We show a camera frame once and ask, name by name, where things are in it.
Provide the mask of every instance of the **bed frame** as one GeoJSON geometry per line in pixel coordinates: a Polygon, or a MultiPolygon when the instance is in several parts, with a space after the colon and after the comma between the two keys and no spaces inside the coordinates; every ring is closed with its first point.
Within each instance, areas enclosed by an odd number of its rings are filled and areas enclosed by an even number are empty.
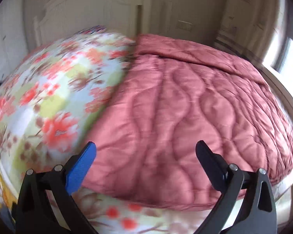
{"type": "Polygon", "coordinates": [[[151,0],[50,0],[44,17],[34,17],[36,45],[104,25],[128,37],[148,33],[151,0]]]}

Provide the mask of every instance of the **blue gripper pad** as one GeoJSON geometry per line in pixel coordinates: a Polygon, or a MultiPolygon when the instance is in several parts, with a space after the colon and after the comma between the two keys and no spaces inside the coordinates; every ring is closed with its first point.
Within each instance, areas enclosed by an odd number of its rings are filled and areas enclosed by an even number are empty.
{"type": "Polygon", "coordinates": [[[69,195],[77,191],[96,157],[96,145],[88,142],[81,156],[66,175],[66,191],[69,195]]]}

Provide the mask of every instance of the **red flower pattern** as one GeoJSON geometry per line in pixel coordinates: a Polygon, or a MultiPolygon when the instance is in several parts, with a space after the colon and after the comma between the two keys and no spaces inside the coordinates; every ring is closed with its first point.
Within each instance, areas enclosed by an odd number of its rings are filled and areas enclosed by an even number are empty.
{"type": "Polygon", "coordinates": [[[70,56],[68,56],[68,57],[64,57],[64,58],[62,58],[62,61],[68,61],[68,62],[72,62],[72,61],[74,61],[74,60],[76,60],[78,57],[76,56],[76,55],[70,55],[70,56]]]}
{"type": "Polygon", "coordinates": [[[58,76],[59,72],[67,72],[71,69],[71,61],[58,61],[53,64],[50,68],[46,69],[42,75],[48,76],[49,80],[55,79],[58,76]]]}
{"type": "Polygon", "coordinates": [[[33,99],[38,98],[38,96],[43,92],[45,92],[47,96],[52,96],[55,93],[55,91],[59,89],[59,87],[60,85],[58,83],[54,85],[50,83],[44,83],[39,88],[39,83],[36,83],[34,87],[32,87],[29,91],[25,92],[25,94],[21,97],[20,105],[22,106],[28,104],[33,99]]]}
{"type": "Polygon", "coordinates": [[[50,148],[60,152],[71,149],[71,143],[77,138],[78,120],[70,113],[58,113],[52,119],[46,119],[41,128],[43,142],[50,148]]]}
{"type": "Polygon", "coordinates": [[[119,211],[116,207],[111,206],[106,210],[105,215],[110,219],[115,219],[119,217],[119,211]]]}
{"type": "Polygon", "coordinates": [[[35,83],[34,87],[32,87],[29,91],[25,92],[25,94],[21,97],[20,105],[26,105],[30,101],[32,101],[38,95],[38,87],[39,83],[35,83]]]}
{"type": "Polygon", "coordinates": [[[128,55],[128,51],[116,50],[110,52],[110,59],[116,59],[119,57],[124,57],[128,55]]]}
{"type": "Polygon", "coordinates": [[[99,110],[99,108],[104,105],[111,97],[114,87],[109,86],[104,90],[100,88],[94,88],[90,91],[90,95],[94,97],[94,100],[87,103],[85,105],[85,112],[87,113],[95,113],[99,110]]]}
{"type": "Polygon", "coordinates": [[[104,52],[100,52],[95,48],[88,50],[86,57],[91,60],[93,64],[102,63],[102,57],[105,55],[104,52]]]}
{"type": "Polygon", "coordinates": [[[38,56],[34,61],[33,63],[37,63],[37,62],[41,62],[43,59],[47,58],[49,56],[49,53],[46,52],[40,56],[38,56]]]}
{"type": "Polygon", "coordinates": [[[128,217],[121,220],[121,225],[125,230],[134,230],[138,226],[135,220],[128,217]]]}
{"type": "Polygon", "coordinates": [[[0,98],[0,121],[2,120],[3,116],[6,114],[10,116],[16,111],[15,106],[12,105],[15,97],[1,97],[0,98]]]}
{"type": "Polygon", "coordinates": [[[129,203],[128,209],[132,212],[140,212],[142,210],[142,207],[138,204],[129,203]]]}

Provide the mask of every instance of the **floral bedding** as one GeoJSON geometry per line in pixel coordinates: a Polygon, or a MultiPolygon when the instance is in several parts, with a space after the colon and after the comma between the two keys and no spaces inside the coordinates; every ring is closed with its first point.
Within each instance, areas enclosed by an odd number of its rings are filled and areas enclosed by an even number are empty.
{"type": "Polygon", "coordinates": [[[65,163],[103,110],[134,42],[76,34],[27,57],[0,87],[0,174],[17,197],[27,169],[65,163]]]}

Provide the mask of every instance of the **comforter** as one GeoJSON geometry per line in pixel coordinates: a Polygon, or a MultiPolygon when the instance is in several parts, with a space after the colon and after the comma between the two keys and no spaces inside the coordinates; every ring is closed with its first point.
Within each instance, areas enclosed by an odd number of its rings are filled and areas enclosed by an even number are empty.
{"type": "Polygon", "coordinates": [[[243,170],[265,168],[272,185],[291,171],[293,128],[249,62],[156,35],[142,35],[135,55],[88,133],[98,153],[85,187],[150,207],[212,208],[220,193],[196,159],[199,140],[243,170]]]}

